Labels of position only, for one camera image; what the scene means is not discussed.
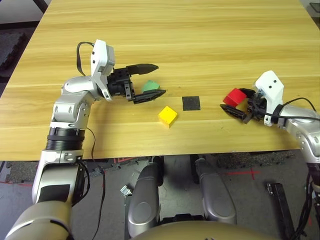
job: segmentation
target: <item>red cube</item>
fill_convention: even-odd
[[[238,106],[243,100],[245,100],[247,95],[245,95],[238,88],[234,88],[224,99],[225,104],[231,105],[233,107]]]

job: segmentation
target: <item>wood grain tabletop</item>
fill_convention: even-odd
[[[96,39],[114,47],[116,68],[159,66],[132,76],[136,93],[148,80],[167,90],[137,105],[94,103],[96,158],[297,148],[276,126],[242,124],[219,106],[268,70],[283,82],[284,101],[308,97],[320,110],[320,34],[299,0],[53,0],[0,98],[0,161],[40,158],[61,86],[79,76],[76,46]],[[81,49],[87,75],[91,50]],[[199,96],[201,110],[183,111],[184,96]],[[165,106],[178,113],[169,129],[158,120]],[[85,136],[86,159],[93,137]]]

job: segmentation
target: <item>black square marker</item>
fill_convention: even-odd
[[[199,96],[183,96],[182,105],[183,111],[201,110]]]

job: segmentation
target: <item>wire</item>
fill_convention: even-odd
[[[105,196],[106,196],[106,173],[105,173],[104,169],[99,164],[97,164],[97,162],[94,158],[94,151],[95,151],[95,146],[96,146],[96,136],[90,128],[87,127],[87,129],[92,133],[93,139],[94,139],[93,146],[91,149],[91,158],[92,158],[92,161],[97,165],[100,173],[102,174],[102,196],[101,196],[101,202],[100,202],[100,208],[99,208],[98,225],[96,227],[96,231],[95,231],[94,236],[92,238],[92,240],[94,240],[97,235],[97,232],[99,230],[99,227],[100,227],[102,206],[104,204],[104,200],[105,200]]]
[[[287,101],[287,102],[286,102],[285,104],[283,104],[282,106],[284,107],[284,106],[286,106],[286,105],[288,105],[288,104],[290,104],[290,103],[292,103],[292,102],[295,102],[295,101],[301,100],[301,99],[306,100],[306,101],[310,104],[310,106],[312,107],[313,111],[317,112],[315,106],[314,106],[314,105],[312,104],[312,102],[311,102],[308,98],[306,98],[306,97],[298,97],[298,98],[292,99],[292,100],[290,100],[290,101]]]
[[[299,218],[299,224],[296,228],[294,234],[290,237],[290,240],[297,240],[300,238],[302,234],[304,234],[304,229],[307,225],[310,211],[312,208],[312,181],[310,182],[310,173],[308,173],[306,177],[306,190],[305,190],[305,201],[301,210],[300,218]]]
[[[92,47],[94,46],[94,44],[92,42],[89,41],[81,41],[78,43],[78,45],[76,46],[76,68],[78,69],[79,73],[81,73],[83,76],[86,76],[84,74],[84,72],[82,71],[82,66],[81,66],[81,57],[80,57],[80,46],[82,44],[89,44]]]
[[[264,114],[273,118],[280,118],[280,119],[308,119],[308,120],[316,120],[316,121],[320,121],[320,118],[316,118],[316,117],[311,117],[311,116],[281,116],[278,114],[271,114],[271,113],[267,113],[266,111],[260,109],[257,104],[256,104],[256,100],[255,98],[253,98],[252,104],[254,106],[254,108],[260,113],[260,114]]]

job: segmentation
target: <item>metal stand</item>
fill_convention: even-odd
[[[282,239],[289,240],[295,233],[286,194],[281,183],[268,183],[267,190],[274,199],[275,210],[278,215]]]

